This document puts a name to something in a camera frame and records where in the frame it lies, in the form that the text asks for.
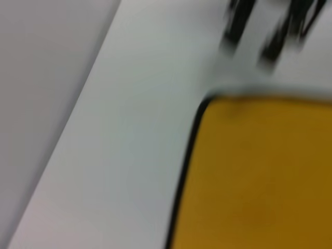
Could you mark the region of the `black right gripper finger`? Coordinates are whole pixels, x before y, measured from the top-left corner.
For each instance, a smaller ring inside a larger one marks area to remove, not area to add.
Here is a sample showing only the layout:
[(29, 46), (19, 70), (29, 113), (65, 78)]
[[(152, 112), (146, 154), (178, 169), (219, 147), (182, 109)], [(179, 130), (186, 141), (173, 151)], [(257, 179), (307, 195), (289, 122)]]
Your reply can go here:
[(233, 56), (241, 41), (256, 0), (230, 0), (226, 9), (228, 18), (219, 49)]
[(259, 64), (270, 71), (274, 70), (287, 40), (298, 36), (300, 26), (299, 16), (294, 11), (289, 11), (273, 36), (264, 44), (259, 56)]

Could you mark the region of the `yellow grey black-edged towel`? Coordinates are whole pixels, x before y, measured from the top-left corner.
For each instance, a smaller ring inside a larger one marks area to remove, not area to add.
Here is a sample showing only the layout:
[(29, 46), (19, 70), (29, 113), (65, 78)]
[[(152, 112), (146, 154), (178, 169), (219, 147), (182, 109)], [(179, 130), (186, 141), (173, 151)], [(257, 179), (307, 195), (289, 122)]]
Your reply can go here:
[(332, 249), (332, 101), (205, 98), (163, 249)]

